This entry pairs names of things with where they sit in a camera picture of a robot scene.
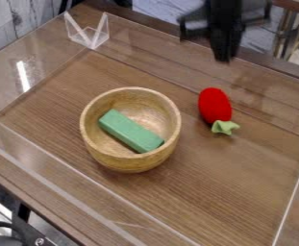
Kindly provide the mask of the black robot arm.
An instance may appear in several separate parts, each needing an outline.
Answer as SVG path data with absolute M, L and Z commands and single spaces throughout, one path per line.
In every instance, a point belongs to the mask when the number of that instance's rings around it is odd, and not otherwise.
M 230 62 L 249 25 L 272 19 L 273 0 L 205 0 L 199 8 L 178 18 L 181 40 L 205 37 L 218 62 Z

